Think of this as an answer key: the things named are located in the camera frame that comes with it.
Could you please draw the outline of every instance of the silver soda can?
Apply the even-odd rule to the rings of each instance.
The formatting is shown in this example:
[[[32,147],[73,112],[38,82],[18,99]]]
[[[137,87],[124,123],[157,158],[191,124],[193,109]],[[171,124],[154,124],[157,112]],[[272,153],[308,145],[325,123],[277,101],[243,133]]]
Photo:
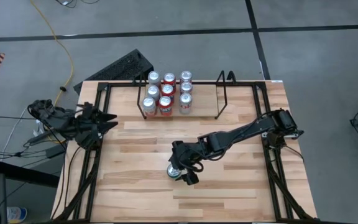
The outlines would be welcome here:
[[[160,101],[160,89],[156,85],[149,85],[147,96],[153,98],[155,104],[158,106],[158,102]]]
[[[190,82],[183,82],[180,85],[180,94],[184,94],[184,93],[191,94],[192,90],[193,90],[193,85]]]
[[[193,99],[191,95],[188,93],[184,93],[180,95],[180,113],[181,114],[189,114],[191,110],[191,102]]]
[[[160,86],[161,86],[161,76],[160,76],[160,74],[158,74],[155,71],[151,71],[149,73],[148,80],[149,80],[150,85],[156,85],[157,87],[160,88]]]
[[[144,109],[145,115],[148,117],[152,117],[157,114],[157,106],[155,105],[154,99],[151,97],[144,98],[143,109]]]
[[[177,79],[175,78],[175,75],[172,73],[167,73],[164,75],[164,84],[171,85],[173,87],[173,92],[176,92],[177,90]]]
[[[183,71],[181,74],[180,74],[180,84],[183,83],[183,82],[190,82],[192,81],[192,74],[191,72],[189,71]]]

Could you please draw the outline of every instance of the can lid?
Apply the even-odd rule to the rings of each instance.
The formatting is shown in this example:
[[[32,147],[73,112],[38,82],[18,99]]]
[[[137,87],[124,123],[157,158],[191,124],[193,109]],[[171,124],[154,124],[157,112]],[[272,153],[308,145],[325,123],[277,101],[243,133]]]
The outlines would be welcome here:
[[[151,80],[157,80],[158,78],[160,78],[160,75],[159,75],[157,72],[155,72],[155,71],[151,71],[151,72],[149,73],[149,78],[150,78]]]
[[[180,85],[180,88],[184,91],[189,91],[191,90],[191,83],[190,82],[183,82],[181,85]]]
[[[175,80],[175,75],[172,73],[167,73],[164,75],[164,80],[166,80],[167,82],[172,82]]]
[[[169,94],[169,93],[173,92],[173,87],[171,85],[164,85],[162,87],[162,92]]]
[[[160,98],[160,106],[168,106],[171,104],[171,98],[168,96],[163,96]]]
[[[154,104],[154,99],[151,97],[146,97],[143,100],[143,106],[153,106]]]
[[[159,93],[159,91],[160,90],[155,85],[149,85],[149,89],[147,90],[147,92],[151,95],[157,94],[157,93]]]
[[[183,71],[180,76],[182,77],[182,79],[189,80],[191,79],[191,72]]]
[[[188,93],[184,93],[180,96],[180,101],[183,103],[189,103],[191,102],[191,95]]]

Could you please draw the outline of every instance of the yellow cable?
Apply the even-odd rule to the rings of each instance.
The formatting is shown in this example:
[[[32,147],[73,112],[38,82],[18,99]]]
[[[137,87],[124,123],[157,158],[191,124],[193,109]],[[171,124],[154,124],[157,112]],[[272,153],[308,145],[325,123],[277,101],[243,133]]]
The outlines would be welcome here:
[[[70,59],[70,65],[71,65],[71,72],[70,72],[70,77],[68,77],[66,83],[63,85],[64,87],[67,86],[67,84],[70,82],[70,80],[73,78],[73,75],[74,75],[74,62],[73,62],[73,59],[71,58],[71,55],[70,53],[68,53],[68,50],[66,49],[66,47],[60,43],[60,41],[57,39],[56,37],[56,34],[55,34],[55,31],[53,30],[52,26],[49,24],[47,18],[45,18],[45,16],[42,14],[41,10],[34,4],[33,0],[30,0],[31,4],[35,7],[35,9],[38,11],[38,13],[41,15],[41,17],[44,19],[44,21],[47,23],[47,25],[49,26],[49,29],[50,31],[52,32],[52,35],[53,35],[53,38],[55,38],[56,42],[63,47],[63,49],[65,49],[65,52],[68,56],[68,58]],[[57,95],[56,99],[55,99],[55,103],[54,105],[56,106],[57,105],[57,102],[60,98],[60,95],[62,94],[63,91],[59,91],[59,94]]]

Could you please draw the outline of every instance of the red soda can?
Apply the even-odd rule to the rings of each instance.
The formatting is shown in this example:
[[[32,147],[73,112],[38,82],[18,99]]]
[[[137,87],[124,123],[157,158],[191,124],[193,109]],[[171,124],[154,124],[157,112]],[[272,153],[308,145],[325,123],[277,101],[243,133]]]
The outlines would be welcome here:
[[[175,92],[173,91],[173,87],[171,85],[164,85],[161,90],[161,95],[168,96],[172,103],[175,101],[173,98],[175,96]]]
[[[175,75],[172,73],[167,73],[164,75],[164,84],[165,85],[171,85],[173,87],[173,93],[176,92],[177,88],[177,79],[175,78]]]
[[[160,111],[163,116],[172,115],[172,101],[168,96],[163,96],[160,98]]]

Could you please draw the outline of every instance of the soda can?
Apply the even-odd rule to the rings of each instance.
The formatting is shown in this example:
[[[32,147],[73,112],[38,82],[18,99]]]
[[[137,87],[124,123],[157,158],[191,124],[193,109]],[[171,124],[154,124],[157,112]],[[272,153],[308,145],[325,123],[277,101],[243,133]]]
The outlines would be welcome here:
[[[160,101],[160,89],[156,85],[149,85],[147,96],[153,98],[155,104],[158,106]]]
[[[184,94],[184,93],[191,94],[192,90],[193,90],[193,85],[190,82],[183,82],[180,85],[180,94]]]
[[[180,113],[181,114],[189,114],[191,110],[191,95],[188,93],[184,93],[180,95]]]
[[[175,96],[175,93],[173,92],[173,87],[171,85],[162,86],[161,95],[168,96],[171,99],[172,103],[175,101],[175,99],[173,98]]]
[[[157,106],[155,105],[154,99],[151,97],[144,98],[143,109],[145,115],[148,117],[153,117],[157,114]]]
[[[160,111],[164,116],[172,115],[172,101],[168,96],[162,96],[160,98]]]
[[[177,79],[175,78],[175,75],[172,73],[167,73],[164,75],[164,84],[165,85],[171,85],[173,87],[173,92],[176,92],[177,88]]]
[[[190,82],[192,81],[192,74],[189,71],[183,71],[180,74],[180,84],[182,84],[183,82]]]
[[[149,73],[148,80],[150,85],[156,85],[159,88],[161,87],[161,77],[160,74],[158,74],[158,72],[151,71]]]

